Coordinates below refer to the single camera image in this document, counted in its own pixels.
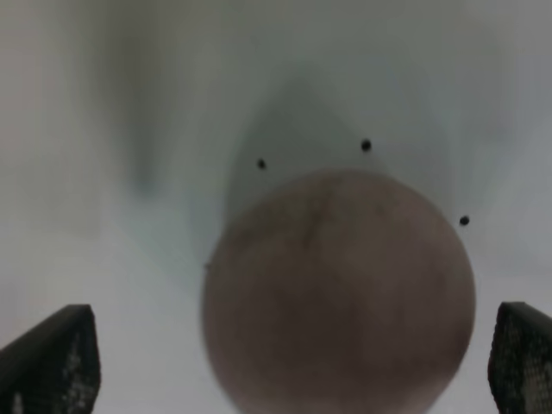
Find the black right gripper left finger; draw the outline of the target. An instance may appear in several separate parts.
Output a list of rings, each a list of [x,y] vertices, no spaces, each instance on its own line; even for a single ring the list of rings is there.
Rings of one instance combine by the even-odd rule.
[[[1,349],[2,413],[91,413],[100,387],[88,304],[63,307]]]

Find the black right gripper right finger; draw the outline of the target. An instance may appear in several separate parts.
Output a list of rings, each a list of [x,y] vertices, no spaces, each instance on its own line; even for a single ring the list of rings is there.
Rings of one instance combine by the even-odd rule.
[[[551,317],[524,302],[502,303],[487,378],[500,414],[551,414]]]

